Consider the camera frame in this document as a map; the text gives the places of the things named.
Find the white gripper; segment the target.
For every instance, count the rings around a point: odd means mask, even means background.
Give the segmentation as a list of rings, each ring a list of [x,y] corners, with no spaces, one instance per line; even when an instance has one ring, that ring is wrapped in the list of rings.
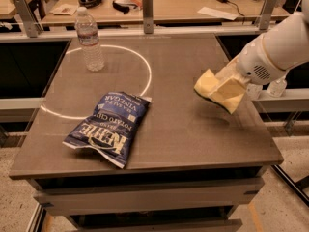
[[[280,64],[284,55],[284,48],[274,38],[261,34],[215,75],[219,82],[211,89],[209,98],[233,114],[247,88],[238,81],[239,73],[253,84],[269,84],[286,74],[286,67]]]

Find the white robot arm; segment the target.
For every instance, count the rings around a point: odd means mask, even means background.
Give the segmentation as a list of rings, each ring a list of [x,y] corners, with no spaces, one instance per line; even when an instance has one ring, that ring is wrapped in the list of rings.
[[[211,88],[208,98],[233,113],[239,101],[228,105],[226,100],[243,95],[249,84],[269,84],[308,61],[309,0],[302,0],[300,12],[248,43],[215,75],[219,82]]]

